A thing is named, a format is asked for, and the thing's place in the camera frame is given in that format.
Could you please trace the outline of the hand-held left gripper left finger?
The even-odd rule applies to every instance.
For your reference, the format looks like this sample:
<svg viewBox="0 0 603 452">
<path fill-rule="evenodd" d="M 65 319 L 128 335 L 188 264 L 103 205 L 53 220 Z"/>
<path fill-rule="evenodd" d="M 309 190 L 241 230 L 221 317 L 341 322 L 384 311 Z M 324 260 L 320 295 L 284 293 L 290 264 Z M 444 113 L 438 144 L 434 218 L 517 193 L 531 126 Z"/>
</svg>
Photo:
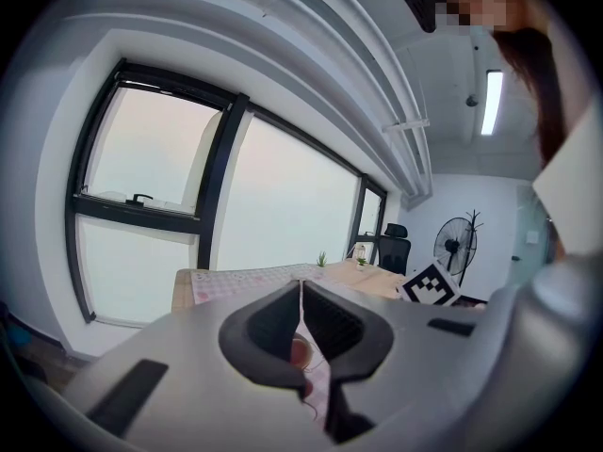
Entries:
<svg viewBox="0 0 603 452">
<path fill-rule="evenodd" d="M 280 289 L 230 314 L 219 330 L 220 351 L 251 382 L 273 388 L 303 390 L 303 372 L 291 363 L 299 326 L 300 283 Z"/>
</svg>

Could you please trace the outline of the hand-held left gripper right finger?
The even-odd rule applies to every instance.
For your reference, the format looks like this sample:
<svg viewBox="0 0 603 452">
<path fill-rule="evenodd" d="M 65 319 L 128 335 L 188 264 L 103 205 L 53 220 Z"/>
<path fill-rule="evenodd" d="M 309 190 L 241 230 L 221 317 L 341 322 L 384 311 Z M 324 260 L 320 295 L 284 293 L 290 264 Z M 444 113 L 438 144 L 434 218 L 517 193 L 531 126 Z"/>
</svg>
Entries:
<svg viewBox="0 0 603 452">
<path fill-rule="evenodd" d="M 394 333 L 381 316 L 315 282 L 303 284 L 302 307 L 305 325 L 330 366 L 325 432 L 343 444 L 374 428 L 350 409 L 343 386 L 374 374 L 393 346 Z"/>
</svg>

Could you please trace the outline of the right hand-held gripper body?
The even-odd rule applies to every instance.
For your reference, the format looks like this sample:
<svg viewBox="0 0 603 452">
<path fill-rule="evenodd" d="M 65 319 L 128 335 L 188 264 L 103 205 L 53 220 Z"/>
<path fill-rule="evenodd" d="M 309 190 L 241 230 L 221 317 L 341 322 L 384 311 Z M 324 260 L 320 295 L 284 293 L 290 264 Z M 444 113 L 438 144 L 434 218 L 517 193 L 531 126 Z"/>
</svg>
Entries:
<svg viewBox="0 0 603 452">
<path fill-rule="evenodd" d="M 451 306 L 461 297 L 458 284 L 437 261 L 406 279 L 399 294 L 405 301 L 437 306 Z"/>
</svg>

